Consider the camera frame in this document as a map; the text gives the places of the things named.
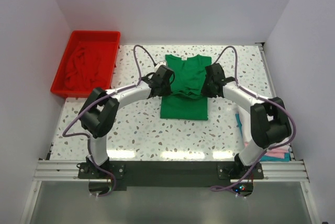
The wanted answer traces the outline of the green t-shirt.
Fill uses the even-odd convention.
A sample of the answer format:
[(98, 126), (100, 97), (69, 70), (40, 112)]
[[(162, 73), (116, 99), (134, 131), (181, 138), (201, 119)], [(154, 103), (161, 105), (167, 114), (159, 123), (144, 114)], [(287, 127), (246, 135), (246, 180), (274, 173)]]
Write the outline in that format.
[(212, 58), (196, 55), (190, 58), (167, 54), (165, 60), (175, 73), (171, 84), (172, 94), (162, 97), (162, 119), (208, 120), (208, 98), (201, 94), (206, 70)]

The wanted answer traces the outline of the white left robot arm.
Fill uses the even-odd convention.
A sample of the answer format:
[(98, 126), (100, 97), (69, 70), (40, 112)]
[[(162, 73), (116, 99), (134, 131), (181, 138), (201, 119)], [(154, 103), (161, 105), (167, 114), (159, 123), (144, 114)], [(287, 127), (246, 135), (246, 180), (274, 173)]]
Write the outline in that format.
[(139, 83), (118, 89), (95, 88), (80, 110), (80, 122), (90, 133), (88, 159), (101, 167), (109, 161), (107, 134), (111, 131), (119, 109), (151, 97), (171, 95), (171, 84), (175, 79), (173, 70), (165, 65), (140, 78)]

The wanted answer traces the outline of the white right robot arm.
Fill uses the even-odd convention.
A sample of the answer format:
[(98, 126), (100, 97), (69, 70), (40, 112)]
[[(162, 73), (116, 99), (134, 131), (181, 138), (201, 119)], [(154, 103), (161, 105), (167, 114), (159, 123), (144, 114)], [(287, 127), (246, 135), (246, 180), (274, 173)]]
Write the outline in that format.
[(249, 144), (234, 158), (238, 171), (253, 167), (268, 149), (285, 139), (292, 139), (296, 126), (285, 109), (281, 98), (267, 98), (239, 85), (237, 79), (226, 77), (220, 64), (205, 67), (206, 76), (202, 95), (209, 98), (222, 97), (243, 108), (250, 115)]

